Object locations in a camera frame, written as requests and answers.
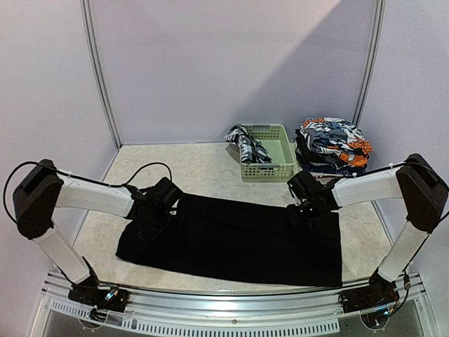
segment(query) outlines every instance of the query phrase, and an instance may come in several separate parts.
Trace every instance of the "white marble tabletop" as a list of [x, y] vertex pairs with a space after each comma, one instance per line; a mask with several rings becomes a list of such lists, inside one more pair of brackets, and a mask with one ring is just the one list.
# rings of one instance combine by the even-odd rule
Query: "white marble tabletop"
[[[285, 183], [244, 183], [239, 153], [225, 143], [123, 146], [105, 179], [122, 183], [141, 165], [162, 161], [170, 166], [173, 182], [184, 192], [272, 206], [292, 204]], [[162, 166], [150, 166], [132, 185], [154, 185], [167, 174]], [[342, 233], [343, 282], [369, 277], [390, 248], [377, 214], [370, 203], [339, 210]], [[270, 291], [294, 287], [246, 284], [168, 272], [134, 265], [115, 256], [128, 220], [89, 212], [74, 248], [84, 256], [103, 281], [151, 289], [182, 291]]]

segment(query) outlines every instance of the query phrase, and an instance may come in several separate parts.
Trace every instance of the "green basket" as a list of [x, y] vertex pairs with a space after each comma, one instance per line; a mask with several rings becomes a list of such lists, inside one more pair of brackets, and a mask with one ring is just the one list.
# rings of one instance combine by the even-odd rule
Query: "green basket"
[[242, 126], [250, 136], [260, 140], [272, 158], [272, 163], [269, 164], [240, 163], [242, 180], [252, 183], [279, 183], [291, 178], [295, 172], [295, 155], [288, 142], [286, 128], [280, 124]]

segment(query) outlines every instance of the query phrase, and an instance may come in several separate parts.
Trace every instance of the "white wall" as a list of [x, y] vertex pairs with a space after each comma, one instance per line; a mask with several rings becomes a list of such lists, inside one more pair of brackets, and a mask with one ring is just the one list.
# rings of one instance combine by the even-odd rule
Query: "white wall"
[[[380, 48], [361, 128], [373, 143], [372, 167], [419, 152], [449, 182], [449, 3], [387, 1]], [[395, 237], [406, 210], [381, 203]], [[442, 336], [449, 336], [449, 221], [415, 259]]]
[[375, 1], [92, 1], [125, 144], [222, 141], [236, 122], [352, 119]]
[[[20, 162], [43, 158], [101, 178], [115, 149], [98, 98], [79, 1], [3, 0], [0, 32], [0, 184]], [[28, 169], [13, 180], [10, 197]], [[69, 239], [81, 215], [56, 214]], [[26, 336], [50, 267], [47, 257], [0, 211], [0, 336]]]

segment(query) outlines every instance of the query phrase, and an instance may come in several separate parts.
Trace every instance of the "black garment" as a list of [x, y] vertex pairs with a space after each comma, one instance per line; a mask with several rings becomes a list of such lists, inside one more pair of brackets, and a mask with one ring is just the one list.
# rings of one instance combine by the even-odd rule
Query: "black garment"
[[338, 214], [311, 230], [297, 207], [249, 204], [186, 194], [177, 224], [142, 241], [142, 224], [123, 231], [126, 261], [203, 277], [261, 284], [341, 286]]

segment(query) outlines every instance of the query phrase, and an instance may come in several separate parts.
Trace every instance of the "vent grille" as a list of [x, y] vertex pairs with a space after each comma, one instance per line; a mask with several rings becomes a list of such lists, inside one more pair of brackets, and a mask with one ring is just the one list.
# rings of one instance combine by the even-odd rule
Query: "vent grille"
[[[65, 302], [52, 298], [51, 309], [62, 314], [91, 321], [88, 316], [90, 308], [78, 303]], [[330, 333], [340, 332], [338, 319], [327, 319], [323, 322], [296, 324], [288, 327], [248, 327], [248, 328], [224, 328], [224, 327], [192, 327], [172, 324], [149, 322], [141, 318], [123, 318], [121, 326], [111, 325], [116, 329], [134, 331], [151, 336], [162, 337], [296, 337], [296, 336], [325, 336]]]

